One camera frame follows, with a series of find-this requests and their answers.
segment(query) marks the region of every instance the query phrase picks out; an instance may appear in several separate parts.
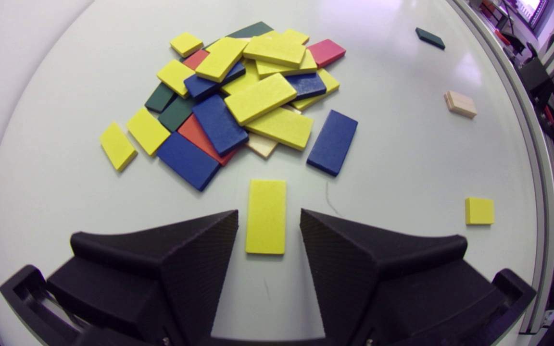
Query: orange block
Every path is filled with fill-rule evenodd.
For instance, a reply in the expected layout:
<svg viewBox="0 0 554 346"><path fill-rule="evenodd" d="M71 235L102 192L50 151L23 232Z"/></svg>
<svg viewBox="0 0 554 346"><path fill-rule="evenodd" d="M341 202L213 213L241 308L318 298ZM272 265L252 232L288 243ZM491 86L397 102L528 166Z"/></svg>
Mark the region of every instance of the orange block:
<svg viewBox="0 0 554 346"><path fill-rule="evenodd" d="M224 157L219 156L193 113L176 131L202 151L209 154L213 159L217 160L222 166L225 166L238 151L238 149L234 149Z"/></svg>

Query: yellow block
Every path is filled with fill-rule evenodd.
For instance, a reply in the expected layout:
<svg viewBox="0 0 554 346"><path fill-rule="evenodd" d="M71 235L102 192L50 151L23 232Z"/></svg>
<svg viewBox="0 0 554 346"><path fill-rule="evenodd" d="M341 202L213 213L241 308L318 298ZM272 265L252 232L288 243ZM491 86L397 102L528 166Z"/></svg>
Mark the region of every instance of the yellow block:
<svg viewBox="0 0 554 346"><path fill-rule="evenodd" d="M243 59L242 65L245 66L245 74L222 86L221 90L228 95L236 94L246 88L255 85L260 81L258 70L255 68L255 61Z"/></svg>
<svg viewBox="0 0 554 346"><path fill-rule="evenodd" d="M276 63L291 68L300 68L306 48L283 37L251 37L243 56L257 61Z"/></svg>
<svg viewBox="0 0 554 346"><path fill-rule="evenodd" d="M211 52L196 68L196 74L209 81L221 83L230 69L239 61L247 46L242 39L220 38L211 45Z"/></svg>
<svg viewBox="0 0 554 346"><path fill-rule="evenodd" d="M170 41L170 45L177 53L186 58L202 48L202 41L191 33L182 33Z"/></svg>
<svg viewBox="0 0 554 346"><path fill-rule="evenodd" d="M276 140L297 150L307 145L314 120L301 114L277 108L245 126L251 132Z"/></svg>
<svg viewBox="0 0 554 346"><path fill-rule="evenodd" d="M314 73L317 71L317 64L315 63L314 56L308 49L305 51L300 68L290 68L264 61L255 61L255 65L257 66L260 78L268 77L273 73L281 73L284 76L294 76L295 74Z"/></svg>
<svg viewBox="0 0 554 346"><path fill-rule="evenodd" d="M466 224L490 225L495 222L495 210L492 199L467 198Z"/></svg>
<svg viewBox="0 0 554 346"><path fill-rule="evenodd" d="M178 60L173 60L158 72L158 78L163 81L165 85L174 90L180 97L186 99L187 96L189 96L189 91L185 84L183 84L183 81L193 74L194 70L183 65L183 63Z"/></svg>
<svg viewBox="0 0 554 346"><path fill-rule="evenodd" d="M339 82L337 82L337 80L333 76L330 76L330 74L326 72L325 69L320 68L319 70L317 70L317 74L326 85L326 94L310 97L309 99L294 101L292 103L292 106L298 109L299 111L305 110L306 108L313 105L317 101L320 101L321 99L329 96L333 92L336 92L337 89L339 88Z"/></svg>
<svg viewBox="0 0 554 346"><path fill-rule="evenodd" d="M251 180L245 251L286 252L286 180Z"/></svg>
<svg viewBox="0 0 554 346"><path fill-rule="evenodd" d="M279 73L224 99L240 125L246 125L275 108L294 100L296 90Z"/></svg>
<svg viewBox="0 0 554 346"><path fill-rule="evenodd" d="M134 149L127 136L125 136L119 125L114 121L101 134L100 143L106 155L108 155L108 159L113 164L114 169L119 172L122 172L138 154L138 151Z"/></svg>
<svg viewBox="0 0 554 346"><path fill-rule="evenodd" d="M127 129L151 156L155 155L160 145L170 136L170 131L163 127L144 107L140 108L127 122Z"/></svg>
<svg viewBox="0 0 554 346"><path fill-rule="evenodd" d="M257 135L253 132L249 132L248 136L249 140L245 143L245 145L265 159L268 159L268 156L273 153L277 147L277 144L279 144L276 140Z"/></svg>

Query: wooden block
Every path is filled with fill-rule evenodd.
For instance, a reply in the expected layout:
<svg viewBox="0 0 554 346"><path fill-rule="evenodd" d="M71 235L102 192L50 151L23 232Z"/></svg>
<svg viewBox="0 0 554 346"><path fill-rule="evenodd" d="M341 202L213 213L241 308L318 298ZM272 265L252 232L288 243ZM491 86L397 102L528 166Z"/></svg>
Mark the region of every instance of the wooden block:
<svg viewBox="0 0 554 346"><path fill-rule="evenodd" d="M281 73L283 76L294 76L296 74L314 73L317 71L314 56L308 49L305 51L300 68L291 68L264 61L255 61L255 65L260 78L266 78L275 73Z"/></svg>
<svg viewBox="0 0 554 346"><path fill-rule="evenodd" d="M247 42L223 37L211 46L209 55L198 65L196 74L209 81L221 83L239 61Z"/></svg>
<svg viewBox="0 0 554 346"><path fill-rule="evenodd" d="M196 116L192 114L187 118L187 120L176 130L181 136L184 136L187 140L193 143L195 146L199 147L202 151L209 154L213 159L215 159L219 164L225 166L228 161L237 153L237 149L231 151L228 155L222 157L219 156L213 144L202 130L202 126L196 119Z"/></svg>
<svg viewBox="0 0 554 346"><path fill-rule="evenodd" d="M252 121L245 128L288 147L302 150L307 145L313 126L312 118L280 107Z"/></svg>
<svg viewBox="0 0 554 346"><path fill-rule="evenodd" d="M448 110L473 119L476 116L476 107L473 100L453 91L444 94Z"/></svg>
<svg viewBox="0 0 554 346"><path fill-rule="evenodd" d="M330 39L312 44L308 49L314 56L318 68L323 68L345 55L345 49Z"/></svg>
<svg viewBox="0 0 554 346"><path fill-rule="evenodd" d="M245 251L276 255L286 251L286 180L251 180Z"/></svg>
<svg viewBox="0 0 554 346"><path fill-rule="evenodd" d="M158 147L170 135L170 132L144 107L127 121L127 129L150 156L155 154Z"/></svg>
<svg viewBox="0 0 554 346"><path fill-rule="evenodd" d="M326 94L326 85L324 85L324 82L317 73L288 76L286 81L296 90L294 101Z"/></svg>
<svg viewBox="0 0 554 346"><path fill-rule="evenodd" d="M317 75L322 79L324 85L326 85L326 93L320 96L310 97L309 99L294 101L292 106L299 111L305 110L314 103L317 103L317 101L320 101L339 89L339 82L333 76L330 76L325 69L320 68L317 70Z"/></svg>
<svg viewBox="0 0 554 346"><path fill-rule="evenodd" d="M294 44L282 37L252 37L242 54L248 59L300 68L305 51L302 44Z"/></svg>
<svg viewBox="0 0 554 346"><path fill-rule="evenodd" d="M138 154L138 151L134 149L127 136L115 122L112 122L106 131L100 135L100 144L114 169L119 172L122 172Z"/></svg>
<svg viewBox="0 0 554 346"><path fill-rule="evenodd" d="M296 90L277 73L226 97L225 102L237 122L245 125L295 97Z"/></svg>
<svg viewBox="0 0 554 346"><path fill-rule="evenodd" d="M204 191L221 167L178 132L172 132L158 149L158 158L198 191Z"/></svg>
<svg viewBox="0 0 554 346"><path fill-rule="evenodd" d="M248 135L249 141L245 145L264 159L268 159L268 156L271 156L271 153L273 153L277 144L279 144L276 140L257 135L253 132L249 132Z"/></svg>
<svg viewBox="0 0 554 346"><path fill-rule="evenodd" d="M490 225L495 223L492 199L466 198L466 224Z"/></svg>
<svg viewBox="0 0 554 346"><path fill-rule="evenodd" d="M189 92L183 81L192 74L194 74L194 70L183 65L182 62L173 60L158 72L158 78L180 97L186 99L189 96Z"/></svg>
<svg viewBox="0 0 554 346"><path fill-rule="evenodd" d="M218 95L198 103L191 110L220 156L225 156L249 140L247 132L237 124Z"/></svg>
<svg viewBox="0 0 554 346"><path fill-rule="evenodd" d="M175 132L181 124L191 114L191 107L196 105L196 101L191 97L183 99L182 97L172 101L166 109L158 116L158 121L170 132Z"/></svg>
<svg viewBox="0 0 554 346"><path fill-rule="evenodd" d="M164 83L160 83L147 102L145 102L145 107L152 111L163 112L175 98L176 94L174 91Z"/></svg>
<svg viewBox="0 0 554 346"><path fill-rule="evenodd" d="M196 70L198 65L209 55L209 52L207 52L204 49L200 49L198 52L195 52L191 54L187 59L183 61L183 65L191 68L192 70Z"/></svg>
<svg viewBox="0 0 554 346"><path fill-rule="evenodd" d="M331 110L309 153L307 164L336 177L350 149L358 121Z"/></svg>
<svg viewBox="0 0 554 346"><path fill-rule="evenodd" d="M222 92L227 95L232 95L246 88L255 85L260 81L258 76L258 70L255 68L255 61L249 59L243 59L242 65L245 66L245 74L242 77L238 77L234 81L231 81L227 85L221 87Z"/></svg>

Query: white table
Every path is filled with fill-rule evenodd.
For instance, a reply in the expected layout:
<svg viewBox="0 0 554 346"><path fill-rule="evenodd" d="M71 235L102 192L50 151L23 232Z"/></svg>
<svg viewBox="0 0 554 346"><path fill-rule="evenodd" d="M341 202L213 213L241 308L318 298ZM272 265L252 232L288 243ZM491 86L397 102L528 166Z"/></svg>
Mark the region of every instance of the white table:
<svg viewBox="0 0 554 346"><path fill-rule="evenodd" d="M169 40L190 31L211 42L259 20L347 49L328 69L339 92L304 112L315 119L310 145L280 146L267 161L244 149L204 193L143 152L115 173L97 138L144 104L155 73L176 57ZM446 50L419 41L417 26ZM448 112L447 90L474 98L479 115ZM330 109L360 121L336 179L305 165ZM282 258L244 252L250 179L288 182ZM495 224L466 226L466 197L494 199ZM48 277L72 256L79 230L118 234L236 208L213 335L321 337L301 207L405 234L461 234L466 260L486 278L507 267L531 282L536 202L523 133L493 64L447 2L95 2L44 59L2 141L0 284L27 263ZM514 344L516 332L503 343ZM0 333L6 345L38 344L1 295Z"/></svg>

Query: green block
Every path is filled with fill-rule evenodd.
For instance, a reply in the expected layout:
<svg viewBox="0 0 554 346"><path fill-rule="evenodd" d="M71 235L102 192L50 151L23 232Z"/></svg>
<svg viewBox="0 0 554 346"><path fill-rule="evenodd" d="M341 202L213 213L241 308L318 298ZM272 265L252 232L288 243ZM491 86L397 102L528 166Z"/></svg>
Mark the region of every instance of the green block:
<svg viewBox="0 0 554 346"><path fill-rule="evenodd" d="M152 111L163 112L164 108L175 98L176 94L174 91L164 83L160 83L145 103L145 107Z"/></svg>
<svg viewBox="0 0 554 346"><path fill-rule="evenodd" d="M175 132L181 124L191 114L191 107L196 105L196 101L191 97L184 99L177 97L166 109L158 116L158 120L170 132Z"/></svg>

